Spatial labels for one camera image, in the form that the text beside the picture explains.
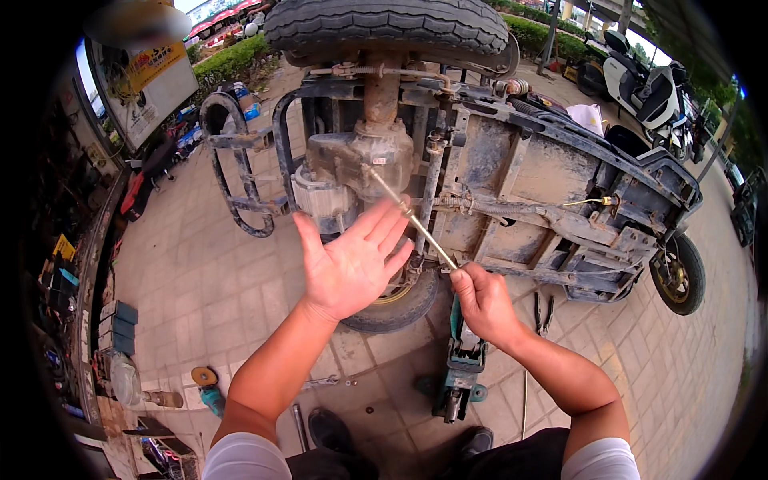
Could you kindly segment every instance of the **forearm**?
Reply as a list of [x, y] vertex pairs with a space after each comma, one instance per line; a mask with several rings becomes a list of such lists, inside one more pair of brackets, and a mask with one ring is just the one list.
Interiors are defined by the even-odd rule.
[[513, 330], [499, 348], [523, 365], [563, 412], [576, 416], [621, 398], [599, 366], [520, 322]]
[[274, 424], [301, 390], [335, 323], [302, 298], [269, 339], [237, 370], [227, 400]]

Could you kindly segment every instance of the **white scooter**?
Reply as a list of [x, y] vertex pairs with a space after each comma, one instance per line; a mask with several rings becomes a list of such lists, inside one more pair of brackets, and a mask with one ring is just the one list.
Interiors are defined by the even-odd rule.
[[[683, 99], [685, 67], [673, 61], [669, 68], [654, 74], [629, 55], [631, 47], [622, 34], [609, 30], [604, 36], [611, 49], [603, 63], [608, 95], [643, 125], [645, 136], [654, 147], [665, 147], [678, 162], [685, 163], [694, 144]], [[641, 98], [639, 95], [649, 79], [650, 94]]]

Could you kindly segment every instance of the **open palm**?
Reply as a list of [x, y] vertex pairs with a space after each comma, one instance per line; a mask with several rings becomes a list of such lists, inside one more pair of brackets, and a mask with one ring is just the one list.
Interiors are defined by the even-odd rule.
[[338, 322], [366, 308], [407, 261], [413, 243], [406, 242], [387, 259], [408, 225], [391, 200], [382, 199], [333, 242], [323, 245], [314, 221], [293, 214], [304, 249], [308, 304]]

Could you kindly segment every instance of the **hand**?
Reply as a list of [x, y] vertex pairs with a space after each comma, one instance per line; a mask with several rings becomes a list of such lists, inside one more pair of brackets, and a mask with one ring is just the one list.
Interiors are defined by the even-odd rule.
[[520, 322], [503, 276], [470, 262], [451, 272], [451, 283], [472, 332], [499, 347], [515, 337]]
[[408, 240], [386, 259], [408, 225], [408, 219], [389, 199], [376, 202], [326, 245], [320, 242], [314, 220], [305, 213], [293, 214], [293, 221], [304, 249], [304, 301], [334, 323], [376, 300], [413, 250], [413, 242]]

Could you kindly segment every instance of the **pliers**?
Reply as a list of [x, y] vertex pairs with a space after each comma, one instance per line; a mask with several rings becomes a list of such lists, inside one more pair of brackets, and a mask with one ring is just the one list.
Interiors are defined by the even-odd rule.
[[534, 317], [536, 320], [536, 334], [546, 338], [547, 331], [549, 330], [549, 323], [552, 321], [552, 314], [554, 313], [554, 296], [549, 297], [549, 312], [547, 312], [547, 318], [544, 320], [544, 323], [541, 323], [541, 298], [538, 295], [538, 292], [534, 292], [534, 302], [535, 302], [535, 309], [534, 309]]

